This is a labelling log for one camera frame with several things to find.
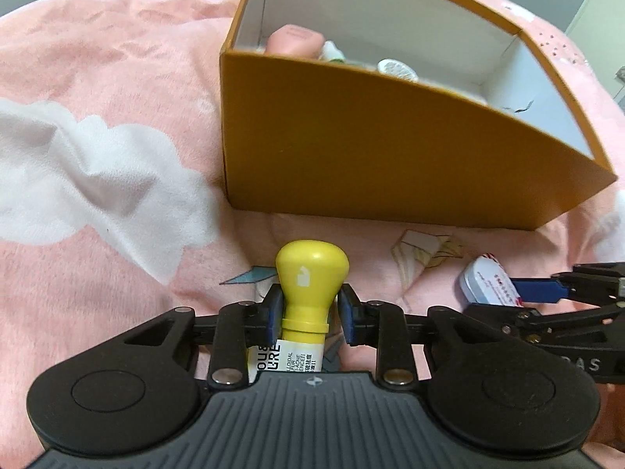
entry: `pink bottle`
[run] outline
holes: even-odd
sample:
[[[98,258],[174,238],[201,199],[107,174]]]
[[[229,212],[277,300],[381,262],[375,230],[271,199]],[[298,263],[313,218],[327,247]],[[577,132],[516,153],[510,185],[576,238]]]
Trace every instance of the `pink bottle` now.
[[[271,34],[265,54],[317,59],[326,39],[318,32],[297,25],[285,25]]]

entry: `gray ribbed surface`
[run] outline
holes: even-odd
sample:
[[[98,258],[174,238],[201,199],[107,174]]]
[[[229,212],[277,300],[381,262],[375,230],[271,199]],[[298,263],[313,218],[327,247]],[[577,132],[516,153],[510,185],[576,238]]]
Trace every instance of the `gray ribbed surface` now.
[[[32,469],[596,469],[580,451],[541,462],[493,459],[456,445],[418,400],[374,386],[368,374],[264,372],[219,393],[179,438],[110,461],[50,451]]]

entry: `open cardboard box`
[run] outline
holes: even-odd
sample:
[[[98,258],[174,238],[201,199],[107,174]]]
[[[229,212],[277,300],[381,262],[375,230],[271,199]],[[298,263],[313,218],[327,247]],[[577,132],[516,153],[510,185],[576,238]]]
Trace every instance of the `open cardboard box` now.
[[[263,55],[288,23],[419,82]],[[540,46],[474,0],[242,0],[221,79],[236,208],[535,229],[616,179]]]

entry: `yellow bottle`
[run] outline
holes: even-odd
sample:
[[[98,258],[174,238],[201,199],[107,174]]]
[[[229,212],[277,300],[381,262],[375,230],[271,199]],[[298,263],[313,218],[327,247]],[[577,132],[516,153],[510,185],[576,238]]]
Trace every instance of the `yellow bottle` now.
[[[285,303],[282,339],[323,345],[327,313],[349,272],[345,252],[324,241],[292,241],[278,252],[276,269]]]

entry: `pink blanket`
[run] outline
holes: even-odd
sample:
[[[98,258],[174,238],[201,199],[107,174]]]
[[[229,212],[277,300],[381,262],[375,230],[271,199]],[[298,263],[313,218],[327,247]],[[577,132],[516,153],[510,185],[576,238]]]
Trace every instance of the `pink blanket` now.
[[[419,314],[462,308],[455,279],[482,252],[513,276],[625,260],[622,181],[533,233],[233,210],[223,192],[219,51],[238,1],[43,0],[0,18],[2,468],[41,452],[25,408],[40,372],[174,306],[205,315],[258,299],[274,281],[277,250],[293,239],[339,245],[363,299]],[[544,44],[624,176],[625,117],[580,51],[526,10],[481,1]],[[375,363],[373,349],[346,347],[338,331],[326,359],[346,369]],[[602,393],[587,449],[622,469],[625,455],[609,445],[625,440],[625,396]]]

